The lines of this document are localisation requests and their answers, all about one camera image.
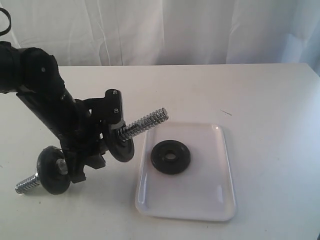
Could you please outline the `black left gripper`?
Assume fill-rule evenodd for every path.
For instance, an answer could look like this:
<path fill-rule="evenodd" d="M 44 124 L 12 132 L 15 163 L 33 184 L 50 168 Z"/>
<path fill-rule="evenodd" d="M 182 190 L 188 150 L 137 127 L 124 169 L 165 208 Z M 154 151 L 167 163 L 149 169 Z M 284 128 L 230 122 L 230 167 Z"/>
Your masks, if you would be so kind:
<path fill-rule="evenodd" d="M 65 87 L 17 90 L 16 96 L 58 138 L 72 183 L 85 181 L 85 166 L 105 167 L 100 143 L 102 123 L 124 125 L 122 94 L 108 89 L 104 97 L 76 99 Z"/>

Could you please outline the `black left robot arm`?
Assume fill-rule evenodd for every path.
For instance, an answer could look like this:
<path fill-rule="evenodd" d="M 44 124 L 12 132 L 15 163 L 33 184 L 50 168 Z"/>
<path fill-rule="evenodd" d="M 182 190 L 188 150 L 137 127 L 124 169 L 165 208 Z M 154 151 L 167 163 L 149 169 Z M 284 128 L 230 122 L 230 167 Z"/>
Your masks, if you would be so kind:
<path fill-rule="evenodd" d="M 53 55 L 36 47 L 0 43 L 0 91 L 16 96 L 59 139 L 73 183 L 86 180 L 84 167 L 103 168 L 107 145 L 100 135 L 122 124 L 122 96 L 108 89 L 102 98 L 74 99 Z"/>

